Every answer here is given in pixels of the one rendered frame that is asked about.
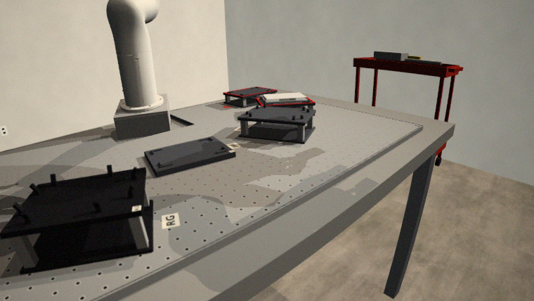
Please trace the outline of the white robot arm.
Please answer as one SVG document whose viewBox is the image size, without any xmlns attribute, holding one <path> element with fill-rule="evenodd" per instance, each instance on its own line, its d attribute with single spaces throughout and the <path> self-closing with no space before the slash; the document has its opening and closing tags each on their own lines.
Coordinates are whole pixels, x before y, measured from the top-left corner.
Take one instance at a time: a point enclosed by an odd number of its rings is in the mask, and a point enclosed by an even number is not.
<svg viewBox="0 0 534 301">
<path fill-rule="evenodd" d="M 115 42 L 124 100 L 121 109 L 141 113 L 158 108 L 150 37 L 145 24 L 159 12 L 159 0 L 109 0 L 108 22 Z"/>
</svg>

